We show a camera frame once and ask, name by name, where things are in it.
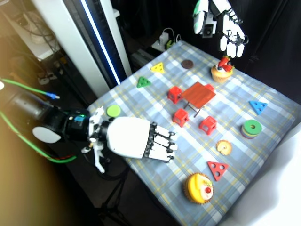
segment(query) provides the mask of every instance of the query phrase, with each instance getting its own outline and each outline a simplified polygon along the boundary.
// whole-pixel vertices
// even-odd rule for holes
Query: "red toy table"
[[[201,108],[213,97],[215,96],[215,93],[203,86],[201,83],[196,82],[191,87],[189,87],[187,90],[185,90],[181,97],[186,99],[188,101],[187,105],[184,107],[184,109],[189,106],[192,108],[196,113],[194,117],[196,117],[201,110]],[[198,109],[196,111],[193,107],[191,107],[189,104],[192,104],[194,107]]]

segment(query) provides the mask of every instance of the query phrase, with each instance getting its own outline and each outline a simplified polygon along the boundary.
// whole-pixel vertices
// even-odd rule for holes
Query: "tablecloth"
[[[184,59],[192,60],[194,66],[191,69],[183,68],[181,62]],[[150,70],[159,62],[164,64],[164,74]],[[214,82],[210,67],[217,62],[218,59],[180,41],[89,107],[93,112],[102,105],[105,108],[119,105],[121,116],[156,121],[160,126],[179,134],[179,148],[170,163],[147,158],[126,161],[183,225],[210,226],[218,223],[290,129],[301,110],[300,105],[275,89],[236,69],[228,81]],[[136,85],[140,76],[151,81],[151,85],[138,89]],[[181,100],[174,105],[167,98],[167,93],[172,86],[186,90],[197,81],[204,85],[212,84],[216,96],[202,108],[196,118],[193,117],[194,111],[187,109],[190,120],[180,128],[172,122],[172,116],[186,102]],[[265,102],[268,106],[257,115],[248,103],[250,100]],[[207,136],[198,126],[209,115],[218,124],[217,129]],[[253,140],[243,138],[239,131],[248,119],[256,119],[262,125],[261,134]],[[232,143],[230,155],[223,156],[216,150],[219,140]],[[207,161],[229,165],[220,181],[214,180]],[[206,174],[213,181],[214,195],[204,205],[191,203],[183,192],[185,179],[196,172]]]

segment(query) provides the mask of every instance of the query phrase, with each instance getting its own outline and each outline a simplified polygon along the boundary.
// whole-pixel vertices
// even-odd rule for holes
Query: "green cable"
[[[76,156],[73,156],[69,159],[64,159],[64,160],[57,160],[57,159],[53,159],[51,158],[49,155],[47,155],[45,152],[43,152],[41,149],[39,149],[35,144],[33,144],[31,141],[29,141],[28,139],[26,139],[21,133],[19,133],[19,131],[16,129],[16,127],[14,127],[14,125],[9,121],[9,119],[5,116],[5,114],[3,114],[0,111],[0,116],[2,117],[2,119],[6,122],[6,124],[28,145],[30,146],[33,150],[35,150],[37,153],[39,153],[40,155],[44,156],[45,158],[47,158],[49,161],[55,162],[55,163],[68,163],[71,162],[73,160],[76,159]]]
[[[27,89],[27,90],[30,90],[32,92],[36,92],[36,93],[41,93],[41,94],[47,95],[47,92],[45,92],[45,91],[42,91],[42,90],[39,90],[39,89],[35,89],[35,88],[31,88],[29,86],[26,86],[26,85],[24,85],[22,83],[19,83],[19,82],[16,82],[16,81],[12,81],[12,80],[9,80],[9,79],[2,79],[2,81],[10,83],[10,84],[17,85],[17,86],[20,86],[20,87],[22,87],[24,89]]]

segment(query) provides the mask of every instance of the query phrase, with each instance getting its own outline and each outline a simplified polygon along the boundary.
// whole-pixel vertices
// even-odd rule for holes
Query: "toy stool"
[[[210,135],[214,129],[216,129],[217,120],[213,117],[208,116],[200,124],[199,128],[206,132],[207,135]]]
[[[180,127],[183,127],[187,121],[189,121],[189,115],[185,110],[179,109],[174,113],[173,122],[177,123]]]
[[[205,87],[210,91],[214,92],[214,87],[210,83],[206,84]]]
[[[176,104],[181,99],[182,91],[179,87],[174,86],[168,92],[168,99],[171,99]]]

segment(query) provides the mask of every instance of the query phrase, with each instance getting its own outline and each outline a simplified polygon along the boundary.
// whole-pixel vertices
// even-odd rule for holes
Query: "stacked rings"
[[[240,132],[243,137],[253,139],[260,134],[261,130],[261,124],[254,119],[250,119],[241,126]]]

